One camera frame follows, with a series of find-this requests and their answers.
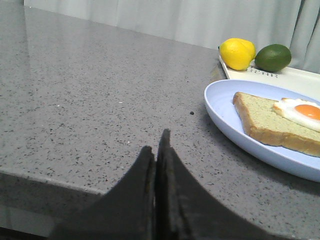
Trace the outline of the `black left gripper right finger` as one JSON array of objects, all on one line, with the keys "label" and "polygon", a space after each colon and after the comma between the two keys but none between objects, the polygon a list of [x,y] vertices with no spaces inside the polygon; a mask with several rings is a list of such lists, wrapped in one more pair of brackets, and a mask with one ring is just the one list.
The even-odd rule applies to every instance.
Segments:
[{"label": "black left gripper right finger", "polygon": [[213,198],[191,175],[162,133],[156,162],[155,207],[159,240],[271,240]]}]

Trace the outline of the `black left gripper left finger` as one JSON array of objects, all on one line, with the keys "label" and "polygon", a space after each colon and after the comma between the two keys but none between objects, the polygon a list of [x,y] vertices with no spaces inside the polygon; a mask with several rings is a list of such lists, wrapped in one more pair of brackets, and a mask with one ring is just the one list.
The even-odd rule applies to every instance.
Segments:
[{"label": "black left gripper left finger", "polygon": [[152,240],[156,162],[144,146],[133,166],[101,199],[60,223],[51,240]]}]

